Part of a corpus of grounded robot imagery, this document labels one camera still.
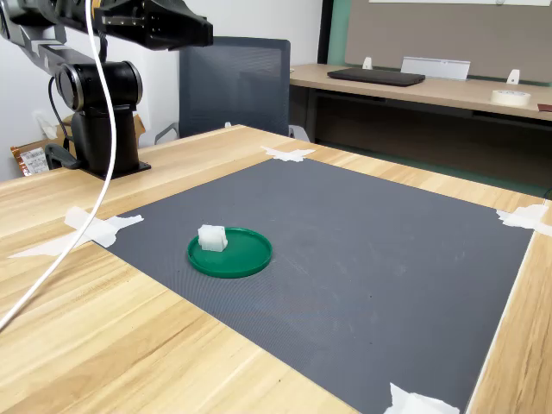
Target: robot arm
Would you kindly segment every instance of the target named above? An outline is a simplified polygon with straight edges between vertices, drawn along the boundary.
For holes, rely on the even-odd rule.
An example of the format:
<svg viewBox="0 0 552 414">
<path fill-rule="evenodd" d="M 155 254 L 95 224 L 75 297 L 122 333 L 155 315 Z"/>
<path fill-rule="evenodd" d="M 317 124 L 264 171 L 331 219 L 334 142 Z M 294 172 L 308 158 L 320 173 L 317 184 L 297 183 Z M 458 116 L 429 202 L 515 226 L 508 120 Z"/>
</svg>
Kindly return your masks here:
<svg viewBox="0 0 552 414">
<path fill-rule="evenodd" d="M 191 12 L 183 0 L 92 0 L 92 19 L 96 33 L 152 50 L 209 46 L 213 42 L 212 25 Z M 58 93 L 78 112 L 72 121 L 77 153 L 72 167 L 102 177 L 109 164 L 110 147 L 106 103 L 93 60 L 65 46 L 65 26 L 86 32 L 85 0 L 0 0 L 2 37 L 53 75 Z M 116 178 L 144 169 L 138 161 L 132 124 L 142 84 L 130 62 L 104 63 L 103 71 L 117 123 Z M 55 148 L 55 153 L 49 154 L 54 160 L 72 158 L 63 154 L 63 148 Z"/>
</svg>

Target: white cable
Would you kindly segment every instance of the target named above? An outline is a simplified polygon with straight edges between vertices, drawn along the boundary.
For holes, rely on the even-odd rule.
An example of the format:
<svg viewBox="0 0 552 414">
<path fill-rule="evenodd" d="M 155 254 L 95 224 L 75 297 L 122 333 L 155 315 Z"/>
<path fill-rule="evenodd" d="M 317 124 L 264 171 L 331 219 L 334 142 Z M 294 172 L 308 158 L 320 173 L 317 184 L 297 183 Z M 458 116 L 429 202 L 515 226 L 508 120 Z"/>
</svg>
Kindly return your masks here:
<svg viewBox="0 0 552 414">
<path fill-rule="evenodd" d="M 104 70 L 102 69 L 102 64 L 100 62 L 100 59 L 98 58 L 98 52 L 96 49 L 96 42 L 94 41 L 94 30 L 92 28 L 92 18 L 91 18 L 91 0 L 85 1 L 85 9 L 86 9 L 86 27 L 88 29 L 88 38 L 90 39 L 90 44 L 92 47 L 92 56 L 94 57 L 94 61 L 96 62 L 96 68 L 100 75 L 100 81 L 102 82 L 102 88 L 103 88 L 103 94 L 105 95 L 105 101 L 107 103 L 107 110 L 110 114 L 110 124 L 111 124 L 111 158 L 110 158 L 110 166 L 107 170 L 107 175 L 105 177 L 105 183 L 103 184 L 102 191 L 100 192 L 100 195 L 97 197 L 96 204 L 94 205 L 94 208 L 92 209 L 92 212 L 86 219 L 83 226 L 78 230 L 75 237 L 71 240 L 71 242 L 67 245 L 65 250 L 60 254 L 60 256 L 56 259 L 56 261 L 44 272 L 44 274 L 36 280 L 34 285 L 31 286 L 31 288 L 23 295 L 21 299 L 14 305 L 13 308 L 9 310 L 6 315 L 0 320 L 0 331 L 8 324 L 8 322 L 11 320 L 11 318 L 21 309 L 21 307 L 25 304 L 25 302 L 28 301 L 28 299 L 33 296 L 33 293 L 36 292 L 36 290 L 44 283 L 44 280 L 52 274 L 52 272 L 56 269 L 56 267 L 61 263 L 62 260 L 65 259 L 65 257 L 69 254 L 72 248 L 75 247 L 77 242 L 80 240 L 82 235 L 85 233 L 86 229 L 88 229 L 88 226 L 94 219 L 94 216 L 97 213 L 97 210 L 100 208 L 100 205 L 102 204 L 102 201 L 104 200 L 105 193 L 107 192 L 108 187 L 110 186 L 111 176 L 113 175 L 113 167 L 115 166 L 115 153 L 116 153 L 116 127 L 115 127 L 115 115 L 113 113 L 113 104 L 111 102 L 111 95 L 109 90 L 107 89 L 107 83 L 105 82 L 105 76 L 104 76 Z"/>
</svg>

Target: tape roll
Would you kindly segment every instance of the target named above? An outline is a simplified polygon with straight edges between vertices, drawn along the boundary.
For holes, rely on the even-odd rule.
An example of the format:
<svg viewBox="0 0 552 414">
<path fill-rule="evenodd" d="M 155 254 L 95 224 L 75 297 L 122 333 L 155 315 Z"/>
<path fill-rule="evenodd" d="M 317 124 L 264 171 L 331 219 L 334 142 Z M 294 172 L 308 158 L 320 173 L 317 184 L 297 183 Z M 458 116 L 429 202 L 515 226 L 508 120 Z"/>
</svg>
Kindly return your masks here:
<svg viewBox="0 0 552 414">
<path fill-rule="evenodd" d="M 491 101 L 506 106 L 525 106 L 531 99 L 530 93 L 519 91 L 492 91 Z"/>
</svg>

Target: black laptop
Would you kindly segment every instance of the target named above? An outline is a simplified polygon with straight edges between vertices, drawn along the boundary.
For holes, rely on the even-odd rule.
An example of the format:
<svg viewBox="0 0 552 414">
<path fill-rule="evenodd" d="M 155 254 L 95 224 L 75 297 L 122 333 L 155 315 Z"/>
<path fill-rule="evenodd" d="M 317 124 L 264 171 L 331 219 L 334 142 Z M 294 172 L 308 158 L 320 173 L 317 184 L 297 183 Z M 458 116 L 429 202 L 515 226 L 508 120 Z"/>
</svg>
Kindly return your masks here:
<svg viewBox="0 0 552 414">
<path fill-rule="evenodd" d="M 425 80 L 425 75 L 412 73 L 378 71 L 351 67 L 340 71 L 328 72 L 333 79 L 353 80 L 356 82 L 367 82 L 369 84 L 391 85 L 391 86 L 412 86 Z"/>
</svg>

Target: desk leg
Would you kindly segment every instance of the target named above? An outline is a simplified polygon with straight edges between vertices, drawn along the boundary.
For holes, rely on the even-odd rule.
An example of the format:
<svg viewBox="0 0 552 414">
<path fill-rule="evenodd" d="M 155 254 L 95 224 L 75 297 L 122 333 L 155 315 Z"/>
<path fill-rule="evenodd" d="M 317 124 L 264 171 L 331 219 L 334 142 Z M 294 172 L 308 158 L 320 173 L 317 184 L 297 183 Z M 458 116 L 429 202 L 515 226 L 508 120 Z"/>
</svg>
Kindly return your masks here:
<svg viewBox="0 0 552 414">
<path fill-rule="evenodd" d="M 310 142 L 316 142 L 317 129 L 317 90 L 309 88 L 307 101 L 306 133 Z"/>
</svg>

